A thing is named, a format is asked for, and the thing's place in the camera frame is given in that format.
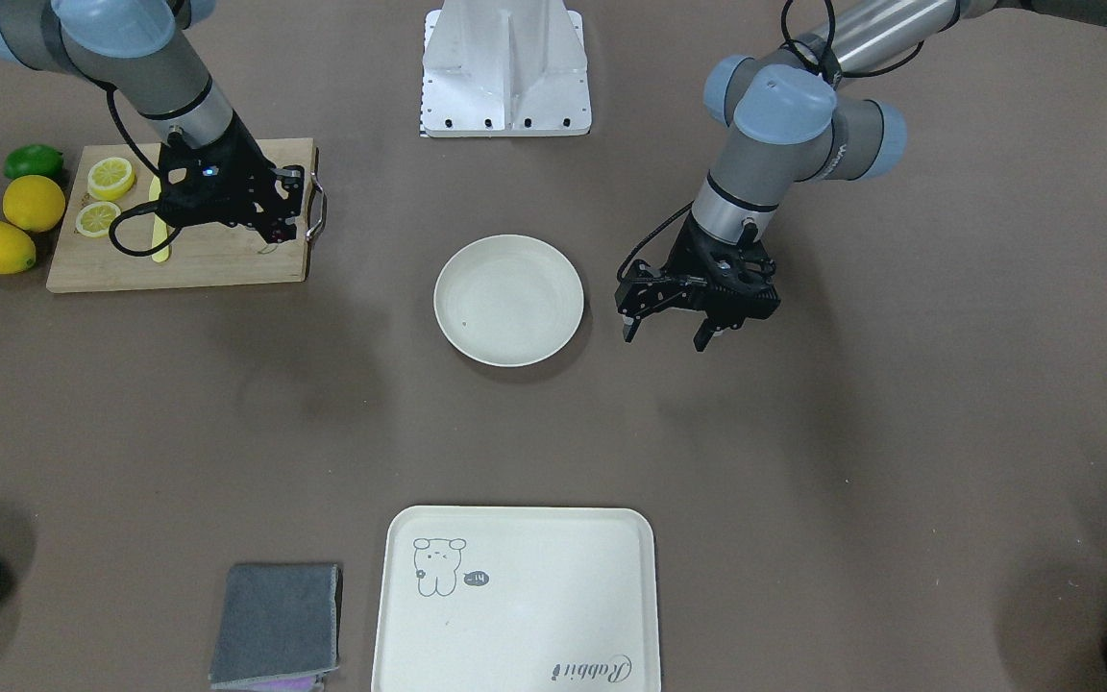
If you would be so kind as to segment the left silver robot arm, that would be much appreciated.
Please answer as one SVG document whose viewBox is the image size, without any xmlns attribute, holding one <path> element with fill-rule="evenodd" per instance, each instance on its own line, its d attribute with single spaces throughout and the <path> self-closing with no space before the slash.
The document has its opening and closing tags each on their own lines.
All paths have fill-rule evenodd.
<svg viewBox="0 0 1107 692">
<path fill-rule="evenodd" d="M 844 84 L 883 76 L 918 56 L 931 37 L 1000 9 L 997 1 L 825 3 L 823 25 L 792 32 L 765 56 L 733 54 L 712 69 L 703 103 L 726 128 L 693 202 L 671 216 L 676 239 L 660 264 L 629 251 L 615 280 L 621 334 L 631 342 L 668 310 L 699 312 L 693 335 L 706 350 L 716 334 L 766 320 L 782 307 L 777 264 L 764 233 L 792 187 L 865 180 L 903 158 L 904 114 Z"/>
</svg>

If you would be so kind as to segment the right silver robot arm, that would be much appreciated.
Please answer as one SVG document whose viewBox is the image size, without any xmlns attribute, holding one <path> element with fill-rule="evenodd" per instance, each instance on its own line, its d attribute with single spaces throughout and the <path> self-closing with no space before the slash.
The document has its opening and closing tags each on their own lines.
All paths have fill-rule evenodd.
<svg viewBox="0 0 1107 692">
<path fill-rule="evenodd" d="M 263 241 L 299 235 L 306 171 L 265 157 L 258 142 L 185 38 L 211 1 L 0 1 L 0 58 L 83 78 L 123 93 L 161 136 L 153 214 L 179 234 L 218 223 Z"/>
</svg>

